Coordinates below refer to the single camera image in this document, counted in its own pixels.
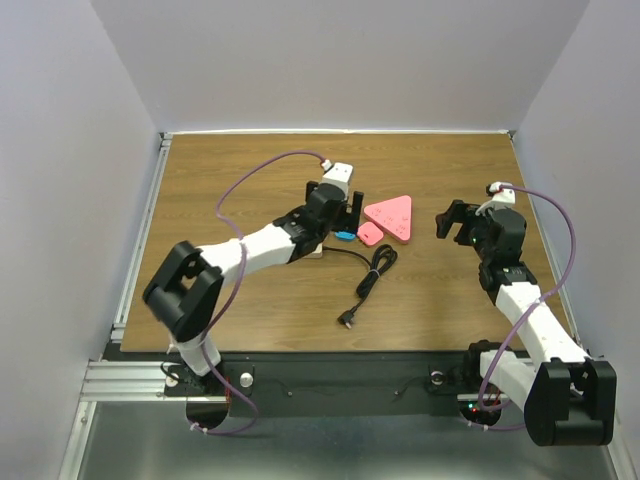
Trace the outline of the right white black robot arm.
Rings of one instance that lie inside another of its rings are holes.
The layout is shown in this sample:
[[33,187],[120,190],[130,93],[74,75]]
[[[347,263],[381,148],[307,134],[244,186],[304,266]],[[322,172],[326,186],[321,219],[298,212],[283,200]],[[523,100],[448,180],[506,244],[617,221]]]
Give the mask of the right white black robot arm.
[[495,385],[522,411],[539,446],[607,445],[614,433],[616,372],[581,348],[546,304],[521,259],[527,221],[512,206],[501,199],[483,205],[455,200],[436,217],[440,239],[459,225],[455,242],[478,255],[482,289],[529,355],[521,360],[507,344],[476,342],[460,366],[461,381],[472,390]]

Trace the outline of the white red power strip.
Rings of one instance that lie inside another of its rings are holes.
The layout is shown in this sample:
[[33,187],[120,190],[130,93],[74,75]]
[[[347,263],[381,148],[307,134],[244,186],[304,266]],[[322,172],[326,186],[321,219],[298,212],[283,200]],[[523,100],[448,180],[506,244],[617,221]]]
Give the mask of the white red power strip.
[[306,259],[320,259],[323,256],[323,244],[319,244],[315,249],[305,256]]

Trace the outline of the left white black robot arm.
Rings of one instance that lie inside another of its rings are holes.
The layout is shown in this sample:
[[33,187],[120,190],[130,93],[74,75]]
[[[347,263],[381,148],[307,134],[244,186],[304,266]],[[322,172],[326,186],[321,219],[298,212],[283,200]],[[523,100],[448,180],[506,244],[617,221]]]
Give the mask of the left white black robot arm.
[[310,255],[332,231],[357,231],[364,194],[348,198],[336,185],[307,184],[306,203],[240,239],[196,247],[188,241],[168,253],[142,299],[168,330],[189,368],[188,382],[199,393],[222,382],[221,356],[209,336],[220,291],[251,273],[286,265]]

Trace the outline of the blue plug adapter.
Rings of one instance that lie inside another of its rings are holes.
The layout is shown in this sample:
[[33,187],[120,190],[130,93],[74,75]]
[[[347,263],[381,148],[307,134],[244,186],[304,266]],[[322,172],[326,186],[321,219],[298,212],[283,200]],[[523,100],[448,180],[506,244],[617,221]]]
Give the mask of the blue plug adapter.
[[334,236],[336,239],[340,241],[345,241],[345,242],[354,241],[356,238],[356,235],[354,233],[347,232],[347,231],[337,231],[334,233]]

